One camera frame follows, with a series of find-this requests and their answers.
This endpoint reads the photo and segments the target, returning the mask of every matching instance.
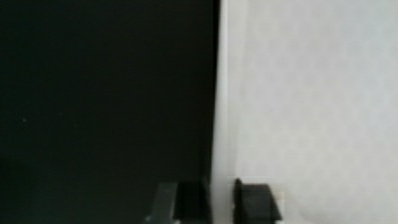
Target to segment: white wall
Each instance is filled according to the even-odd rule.
[[[228,10],[216,164],[283,189],[315,223],[398,223],[398,1],[228,2],[246,7]]]

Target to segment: white surface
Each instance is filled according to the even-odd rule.
[[[280,211],[283,215],[283,220],[278,222],[278,224],[317,224],[310,222],[303,216],[303,212],[298,207],[298,202],[294,200],[292,195],[287,195],[285,191],[276,190],[274,187],[273,187],[273,192],[274,192],[274,198],[278,201],[278,207],[280,207]]]
[[[282,186],[314,223],[398,223],[398,1],[228,2],[248,12],[223,39],[216,209],[239,176]]]

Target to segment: black surface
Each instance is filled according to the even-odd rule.
[[[211,201],[202,182],[179,184],[175,218],[182,221],[211,222]]]
[[[214,1],[0,9],[0,223],[141,223],[157,184],[209,172]]]

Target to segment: black object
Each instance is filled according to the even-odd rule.
[[[211,222],[211,202],[203,183],[163,183],[145,224],[211,224]]]
[[[218,1],[3,1],[0,224],[138,224],[211,177]]]
[[[283,220],[267,184],[235,182],[235,224],[274,224]]]

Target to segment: dark background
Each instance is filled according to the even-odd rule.
[[[214,0],[0,3],[0,224],[132,224],[209,173]]]

